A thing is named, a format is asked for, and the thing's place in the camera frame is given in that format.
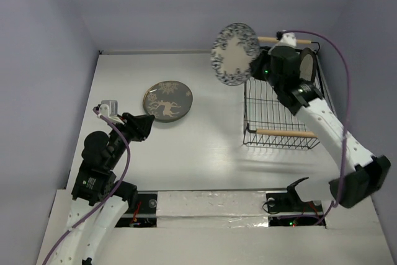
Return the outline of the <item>blue floral white plate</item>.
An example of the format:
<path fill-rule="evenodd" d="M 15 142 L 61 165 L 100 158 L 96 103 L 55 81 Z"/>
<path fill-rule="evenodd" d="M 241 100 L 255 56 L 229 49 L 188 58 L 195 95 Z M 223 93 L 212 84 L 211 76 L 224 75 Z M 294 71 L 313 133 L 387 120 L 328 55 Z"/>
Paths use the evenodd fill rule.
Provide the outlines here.
<path fill-rule="evenodd" d="M 216 78 L 228 86 L 238 86 L 251 77 L 250 63 L 261 52 L 258 37 L 244 23 L 232 23 L 218 34 L 211 49 L 211 67 Z"/>

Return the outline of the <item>grey patterned plate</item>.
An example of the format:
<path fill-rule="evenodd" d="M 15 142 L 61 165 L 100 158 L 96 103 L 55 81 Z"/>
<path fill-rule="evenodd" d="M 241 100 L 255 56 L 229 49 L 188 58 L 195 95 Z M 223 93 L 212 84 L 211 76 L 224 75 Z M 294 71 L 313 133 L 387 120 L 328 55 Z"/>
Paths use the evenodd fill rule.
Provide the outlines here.
<path fill-rule="evenodd" d="M 191 109 L 193 94 L 179 81 L 161 81 L 151 86 L 143 97 L 144 111 L 158 122 L 175 122 Z"/>

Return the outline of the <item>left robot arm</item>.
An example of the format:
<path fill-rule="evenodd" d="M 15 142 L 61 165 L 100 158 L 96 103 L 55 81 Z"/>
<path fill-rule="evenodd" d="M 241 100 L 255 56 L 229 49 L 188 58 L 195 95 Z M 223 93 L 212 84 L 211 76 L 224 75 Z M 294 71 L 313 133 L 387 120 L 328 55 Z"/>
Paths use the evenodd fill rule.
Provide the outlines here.
<path fill-rule="evenodd" d="M 93 111 L 112 130 L 95 131 L 86 137 L 65 230 L 44 264 L 97 264 L 121 216 L 136 208 L 137 187 L 123 180 L 128 168 L 117 177 L 114 167 L 123 155 L 131 158 L 131 142 L 147 139 L 154 116 L 110 114 L 105 108 L 101 104 Z"/>

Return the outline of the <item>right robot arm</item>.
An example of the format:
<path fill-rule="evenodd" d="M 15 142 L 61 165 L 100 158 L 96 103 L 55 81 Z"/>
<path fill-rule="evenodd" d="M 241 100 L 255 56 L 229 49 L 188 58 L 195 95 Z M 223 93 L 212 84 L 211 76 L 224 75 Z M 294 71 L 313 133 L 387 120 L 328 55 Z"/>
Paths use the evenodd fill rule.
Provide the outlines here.
<path fill-rule="evenodd" d="M 327 178 L 325 189 L 336 203 L 350 209 L 378 191 L 390 160 L 375 156 L 349 133 L 334 115 L 321 91 L 300 76 L 301 58 L 288 46 L 260 50 L 251 61 L 252 77 L 266 81 L 278 101 L 310 129 L 339 166 L 339 177 Z"/>

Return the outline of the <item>dark rimmed plate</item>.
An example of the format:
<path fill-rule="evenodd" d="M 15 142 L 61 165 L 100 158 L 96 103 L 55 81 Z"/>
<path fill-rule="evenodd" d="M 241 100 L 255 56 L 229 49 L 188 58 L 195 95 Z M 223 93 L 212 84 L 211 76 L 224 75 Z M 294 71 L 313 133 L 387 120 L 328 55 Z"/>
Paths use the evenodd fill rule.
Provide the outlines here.
<path fill-rule="evenodd" d="M 314 82 L 318 67 L 317 57 L 310 48 L 304 48 L 300 52 L 300 78 Z"/>

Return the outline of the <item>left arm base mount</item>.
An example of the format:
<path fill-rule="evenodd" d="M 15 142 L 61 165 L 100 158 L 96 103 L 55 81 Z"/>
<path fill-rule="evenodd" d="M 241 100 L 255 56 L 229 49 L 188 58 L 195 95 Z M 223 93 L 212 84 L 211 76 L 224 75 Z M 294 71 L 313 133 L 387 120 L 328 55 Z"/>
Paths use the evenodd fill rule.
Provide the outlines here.
<path fill-rule="evenodd" d="M 157 192 L 139 192 L 134 206 L 130 209 L 131 213 L 138 210 L 140 216 L 155 216 L 158 205 Z"/>

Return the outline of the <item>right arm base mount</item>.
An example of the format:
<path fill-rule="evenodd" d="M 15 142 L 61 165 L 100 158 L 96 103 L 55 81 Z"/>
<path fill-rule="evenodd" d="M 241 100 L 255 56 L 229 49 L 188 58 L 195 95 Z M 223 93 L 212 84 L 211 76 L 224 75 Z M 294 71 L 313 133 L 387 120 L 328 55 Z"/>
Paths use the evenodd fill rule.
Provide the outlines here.
<path fill-rule="evenodd" d="M 265 201 L 262 205 L 263 211 L 269 215 L 279 213 L 304 213 L 306 208 L 314 207 L 314 201 L 302 201 L 295 188 L 308 177 L 298 179 L 281 191 L 269 191 L 265 193 Z"/>

